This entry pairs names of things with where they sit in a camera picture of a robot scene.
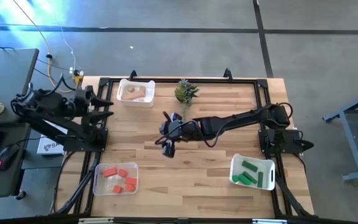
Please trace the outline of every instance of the concrete floor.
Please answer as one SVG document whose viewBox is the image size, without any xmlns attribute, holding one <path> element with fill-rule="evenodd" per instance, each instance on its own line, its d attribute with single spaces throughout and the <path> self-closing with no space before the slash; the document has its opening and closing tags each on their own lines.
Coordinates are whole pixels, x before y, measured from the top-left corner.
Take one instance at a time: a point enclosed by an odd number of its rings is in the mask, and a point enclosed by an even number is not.
<svg viewBox="0 0 358 224">
<path fill-rule="evenodd" d="M 65 27 L 143 27 L 257 29 L 252 0 L 100 0 L 18 1 L 38 25 Z M 265 29 L 358 30 L 357 0 L 259 0 Z M 0 0 L 0 24 L 28 24 L 12 1 Z M 73 59 L 60 32 L 44 32 L 55 64 Z M 167 32 L 65 32 L 86 75 L 177 75 L 220 77 L 226 67 L 235 77 L 262 77 L 266 70 L 258 34 Z M 322 115 L 358 96 L 358 35 L 267 34 L 273 76 L 284 78 L 294 122 L 315 147 L 305 152 L 308 184 L 317 215 L 358 221 L 358 181 L 342 175 L 356 165 L 338 121 Z M 38 32 L 0 30 L 0 45 L 36 47 L 45 60 Z M 46 66 L 37 63 L 39 70 Z M 57 77 L 61 71 L 53 68 Z M 34 72 L 33 83 L 49 88 Z M 0 198 L 0 218 L 47 214 L 57 169 L 26 172 L 20 202 Z"/>
</svg>

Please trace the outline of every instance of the red block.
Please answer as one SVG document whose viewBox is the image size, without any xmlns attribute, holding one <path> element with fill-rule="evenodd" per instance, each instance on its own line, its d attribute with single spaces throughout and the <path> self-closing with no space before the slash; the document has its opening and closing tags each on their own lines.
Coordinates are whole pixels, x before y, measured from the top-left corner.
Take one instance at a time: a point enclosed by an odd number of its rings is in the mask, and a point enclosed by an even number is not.
<svg viewBox="0 0 358 224">
<path fill-rule="evenodd" d="M 118 175 L 121 176 L 121 177 L 126 177 L 128 174 L 128 172 L 124 169 L 119 169 L 118 170 Z"/>
<path fill-rule="evenodd" d="M 109 177 L 109 176 L 111 176 L 111 175 L 116 175 L 116 174 L 117 174 L 117 168 L 115 168 L 115 167 L 103 171 L 103 176 L 104 176 L 104 177 Z"/>
<path fill-rule="evenodd" d="M 133 186 L 132 184 L 127 184 L 127 185 L 125 185 L 125 190 L 126 191 L 134 191 L 135 186 Z"/>
<path fill-rule="evenodd" d="M 127 177 L 125 178 L 125 184 L 132 184 L 132 185 L 136 185 L 137 183 L 137 179 L 133 178 L 133 177 Z"/>
<path fill-rule="evenodd" d="M 114 193 L 116 194 L 121 194 L 122 192 L 122 187 L 118 186 L 118 185 L 115 185 L 113 190 L 112 190 Z"/>
</svg>

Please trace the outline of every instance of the white cable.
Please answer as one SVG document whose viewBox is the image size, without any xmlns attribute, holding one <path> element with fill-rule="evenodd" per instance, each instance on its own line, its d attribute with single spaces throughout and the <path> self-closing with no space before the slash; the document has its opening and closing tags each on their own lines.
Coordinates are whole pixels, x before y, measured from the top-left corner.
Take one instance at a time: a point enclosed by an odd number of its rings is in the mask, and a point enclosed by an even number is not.
<svg viewBox="0 0 358 224">
<path fill-rule="evenodd" d="M 74 71 L 74 70 L 75 70 L 75 65 L 76 65 L 76 58 L 75 58 L 75 56 L 74 56 L 74 50 L 73 50 L 73 48 L 67 43 L 66 38 L 65 38 L 65 34 L 64 34 L 64 32 L 63 32 L 63 27 L 62 27 L 62 25 L 60 24 L 59 20 L 57 19 L 57 16 L 56 16 L 56 13 L 55 13 L 54 10 L 53 10 L 53 15 L 55 15 L 56 22 L 59 24 L 60 30 L 62 31 L 63 40 L 65 41 L 67 47 L 69 47 L 70 50 L 71 50 L 71 55 L 72 55 L 73 58 L 74 58 L 74 66 L 73 66 L 73 71 Z"/>
<path fill-rule="evenodd" d="M 33 23 L 33 25 L 35 26 L 35 28 L 37 28 L 38 32 L 40 32 L 42 38 L 44 38 L 44 41 L 45 41 L 45 43 L 47 44 L 48 54 L 50 54 L 49 44 L 48 44 L 46 38 L 44 37 L 44 35 L 42 34 L 41 30 L 37 27 L 37 25 L 35 25 L 35 23 L 33 22 L 33 20 L 27 15 L 27 13 L 25 13 L 25 11 L 20 7 L 20 5 L 19 5 L 15 0 L 13 0 L 13 1 L 16 3 L 17 7 L 19 7 L 19 9 L 25 14 L 25 16 L 27 16 L 27 18 L 29 18 L 29 20 Z"/>
<path fill-rule="evenodd" d="M 48 51 L 48 55 L 50 55 L 50 49 L 49 49 L 49 44 L 47 42 L 47 39 L 44 37 L 44 35 L 42 34 L 41 30 L 38 28 L 37 25 L 35 25 L 35 22 L 29 17 L 29 15 L 27 15 L 27 13 L 25 13 L 25 11 L 20 7 L 20 5 L 16 2 L 16 0 L 13 0 L 16 4 L 17 7 L 19 7 L 19 9 L 25 14 L 25 16 L 27 16 L 27 18 L 29 18 L 29 20 L 31 21 L 31 23 L 35 26 L 35 28 L 37 28 L 38 32 L 40 32 L 42 38 L 44 38 L 44 41 L 45 43 L 47 44 L 47 51 Z M 53 85 L 53 87 L 55 87 L 55 83 L 53 82 L 52 80 L 52 76 L 50 75 L 50 69 L 51 69 L 51 64 L 52 62 L 50 61 L 50 58 L 48 58 L 48 67 L 47 67 L 47 73 L 48 73 L 48 77 L 49 77 L 49 80 L 50 80 L 50 83 Z M 73 90 L 59 90 L 61 91 L 62 93 L 69 93 Z"/>
</svg>

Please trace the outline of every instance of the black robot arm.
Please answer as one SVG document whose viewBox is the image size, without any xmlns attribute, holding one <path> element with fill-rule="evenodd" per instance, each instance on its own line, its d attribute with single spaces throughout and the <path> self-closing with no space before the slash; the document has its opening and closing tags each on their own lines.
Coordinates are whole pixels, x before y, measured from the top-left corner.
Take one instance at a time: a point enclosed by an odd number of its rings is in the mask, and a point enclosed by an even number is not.
<svg viewBox="0 0 358 224">
<path fill-rule="evenodd" d="M 59 83 L 61 82 L 65 84 L 63 76 Z M 99 108 L 112 105 L 112 102 L 97 97 L 92 86 L 74 89 L 75 97 L 72 99 L 65 98 L 56 89 L 33 90 L 30 83 L 26 94 L 17 95 L 11 101 L 13 112 L 21 117 L 22 122 L 29 123 L 34 130 L 59 144 L 76 140 L 90 145 L 100 142 L 102 127 L 97 127 L 97 124 L 113 112 L 90 110 L 90 106 Z M 81 117 L 81 123 L 73 122 L 74 117 Z M 45 121 L 67 129 L 68 134 Z"/>
<path fill-rule="evenodd" d="M 241 128 L 256 123 L 263 123 L 270 129 L 284 130 L 290 125 L 290 120 L 282 104 L 267 104 L 261 109 L 250 110 L 241 114 L 234 114 L 225 118 L 217 116 L 195 118 L 183 122 L 181 116 L 173 113 L 171 117 L 164 112 L 167 121 L 160 128 L 163 135 L 155 143 L 161 144 L 163 154 L 167 157 L 174 157 L 175 142 L 177 141 L 204 141 L 207 146 L 214 147 L 218 136 L 223 132 L 235 128 Z M 215 138 L 210 145 L 207 140 Z"/>
</svg>

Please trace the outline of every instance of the white plastic bin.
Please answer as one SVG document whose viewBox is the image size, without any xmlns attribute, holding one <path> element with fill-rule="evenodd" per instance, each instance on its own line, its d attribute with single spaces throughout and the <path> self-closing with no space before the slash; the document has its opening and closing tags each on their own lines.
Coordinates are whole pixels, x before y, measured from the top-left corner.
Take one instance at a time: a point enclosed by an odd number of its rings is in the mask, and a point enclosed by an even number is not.
<svg viewBox="0 0 358 224">
<path fill-rule="evenodd" d="M 242 161 L 247 161 L 250 164 L 258 167 L 257 172 L 252 172 L 248 168 L 242 166 Z M 241 182 L 235 183 L 232 180 L 233 175 L 240 175 L 244 171 L 246 171 L 249 175 L 251 175 L 255 180 L 258 179 L 258 172 L 263 172 L 263 184 L 262 188 L 259 188 L 257 184 L 251 183 L 250 185 L 245 185 Z M 253 187 L 257 189 L 264 189 L 264 190 L 273 190 L 275 187 L 275 165 L 274 161 L 270 159 L 255 159 L 251 157 L 245 157 L 240 154 L 236 154 L 233 156 L 233 159 L 231 160 L 230 164 L 230 176 L 229 176 L 230 182 L 237 185 L 242 185 L 246 187 Z"/>
<path fill-rule="evenodd" d="M 136 189 L 133 192 L 128 192 L 125 190 L 125 177 L 120 177 L 118 174 L 112 175 L 110 177 L 104 177 L 103 171 L 111 168 L 125 169 L 127 171 L 127 177 L 133 177 L 137 179 Z M 93 194 L 96 196 L 101 195 L 125 195 L 125 194 L 134 194 L 137 192 L 139 187 L 139 169 L 136 163 L 119 163 L 119 164 L 99 164 L 96 166 L 94 171 L 94 182 L 93 182 Z M 115 185 L 119 185 L 124 190 L 120 194 L 114 193 L 112 190 Z"/>
<path fill-rule="evenodd" d="M 143 98 L 138 98 L 134 100 L 123 100 L 122 96 L 125 94 L 128 85 L 135 87 L 135 91 L 139 91 L 140 87 L 146 87 L 146 94 Z M 126 79 L 122 79 L 119 82 L 117 100 L 120 101 L 124 106 L 137 106 L 150 108 L 154 104 L 154 91 L 155 91 L 155 82 L 149 81 L 148 83 L 143 82 L 131 82 Z"/>
</svg>

